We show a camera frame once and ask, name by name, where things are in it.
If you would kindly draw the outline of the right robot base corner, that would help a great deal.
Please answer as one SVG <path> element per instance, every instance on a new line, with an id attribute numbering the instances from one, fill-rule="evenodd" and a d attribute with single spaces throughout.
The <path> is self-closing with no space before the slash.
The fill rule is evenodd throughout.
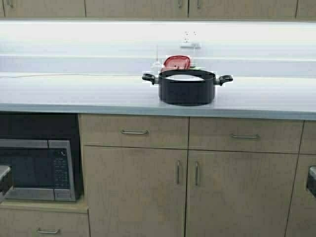
<path id="1" fill-rule="evenodd" d="M 308 177 L 307 177 L 307 190 L 316 197 L 316 167 L 309 167 Z"/>

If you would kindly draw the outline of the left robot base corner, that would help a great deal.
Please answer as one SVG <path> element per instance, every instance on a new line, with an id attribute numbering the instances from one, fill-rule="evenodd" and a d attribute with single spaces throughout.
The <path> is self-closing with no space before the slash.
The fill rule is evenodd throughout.
<path id="1" fill-rule="evenodd" d="M 3 202 L 7 192 L 13 185 L 12 170 L 9 166 L 0 166 L 0 202 Z"/>

